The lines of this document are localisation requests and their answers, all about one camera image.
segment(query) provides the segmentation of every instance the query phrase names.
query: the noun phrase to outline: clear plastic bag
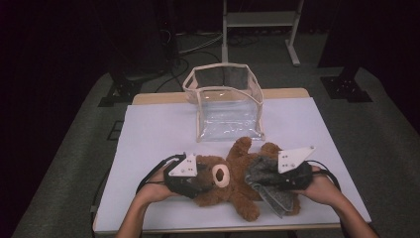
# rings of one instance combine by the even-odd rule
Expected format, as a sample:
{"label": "clear plastic bag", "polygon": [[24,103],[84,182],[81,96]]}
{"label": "clear plastic bag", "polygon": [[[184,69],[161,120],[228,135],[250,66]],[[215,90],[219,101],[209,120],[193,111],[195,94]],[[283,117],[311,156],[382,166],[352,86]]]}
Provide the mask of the clear plastic bag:
{"label": "clear plastic bag", "polygon": [[183,83],[187,100],[197,105],[197,142],[264,140],[263,93],[245,64],[195,67]]}

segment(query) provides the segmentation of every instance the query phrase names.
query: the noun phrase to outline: teddy bear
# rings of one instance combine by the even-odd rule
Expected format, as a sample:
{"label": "teddy bear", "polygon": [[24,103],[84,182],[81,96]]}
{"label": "teddy bear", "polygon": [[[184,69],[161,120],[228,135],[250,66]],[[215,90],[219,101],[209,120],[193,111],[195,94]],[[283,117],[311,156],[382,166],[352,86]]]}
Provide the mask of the teddy bear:
{"label": "teddy bear", "polygon": [[[255,221],[260,216],[260,209],[254,201],[262,200],[258,191],[245,181],[247,169],[260,156],[278,160],[281,150],[278,145],[267,142],[258,153],[249,153],[252,139],[238,139],[224,160],[216,156],[197,156],[197,176],[191,181],[198,185],[200,192],[193,200],[199,206],[210,206],[222,201],[233,204],[238,214],[247,221]],[[293,195],[293,208],[286,215],[299,212],[299,200]]]}

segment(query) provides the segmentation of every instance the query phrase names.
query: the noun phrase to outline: teddy bear nose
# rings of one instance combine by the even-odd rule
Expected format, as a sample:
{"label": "teddy bear nose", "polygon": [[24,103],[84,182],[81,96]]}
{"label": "teddy bear nose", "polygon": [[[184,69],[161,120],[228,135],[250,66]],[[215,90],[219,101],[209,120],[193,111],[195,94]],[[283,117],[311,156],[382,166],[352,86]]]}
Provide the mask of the teddy bear nose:
{"label": "teddy bear nose", "polygon": [[221,170],[221,169],[219,169],[219,170],[217,170],[217,172],[216,172],[216,180],[217,181],[221,181],[221,180],[223,180],[223,175],[224,175],[225,173],[223,173],[223,171]]}
{"label": "teddy bear nose", "polygon": [[225,187],[231,179],[229,169],[225,165],[216,165],[212,169],[213,181],[219,187]]}

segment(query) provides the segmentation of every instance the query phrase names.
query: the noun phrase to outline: metal stand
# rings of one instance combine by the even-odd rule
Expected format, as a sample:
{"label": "metal stand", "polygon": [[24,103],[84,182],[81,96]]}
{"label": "metal stand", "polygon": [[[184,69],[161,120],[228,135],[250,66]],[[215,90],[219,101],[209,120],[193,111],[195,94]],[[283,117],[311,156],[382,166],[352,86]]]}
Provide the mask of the metal stand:
{"label": "metal stand", "polygon": [[293,65],[300,66],[300,61],[293,44],[302,13],[303,2],[304,0],[299,0],[296,11],[229,13],[227,10],[227,0],[223,0],[222,62],[229,61],[228,28],[291,26],[290,38],[285,43]]}

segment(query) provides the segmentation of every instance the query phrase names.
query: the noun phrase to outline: dark background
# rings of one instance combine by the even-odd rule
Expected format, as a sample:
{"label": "dark background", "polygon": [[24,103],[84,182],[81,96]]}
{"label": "dark background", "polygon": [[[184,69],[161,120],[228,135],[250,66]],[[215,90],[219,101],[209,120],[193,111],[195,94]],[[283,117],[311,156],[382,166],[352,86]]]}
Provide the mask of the dark background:
{"label": "dark background", "polygon": [[[163,43],[158,29],[178,33],[222,29],[222,1],[154,2],[0,2],[1,237],[13,233],[81,103],[100,76],[115,65],[119,69],[166,70],[176,53],[173,45]],[[172,18],[166,3],[173,4]],[[232,11],[294,7],[285,0],[229,1]],[[381,80],[420,131],[420,73],[415,58],[420,53],[416,34],[419,13],[419,2],[414,0],[306,0],[299,32],[331,30],[319,66],[344,65],[356,46],[361,66]],[[155,57],[145,60],[150,55]]]}

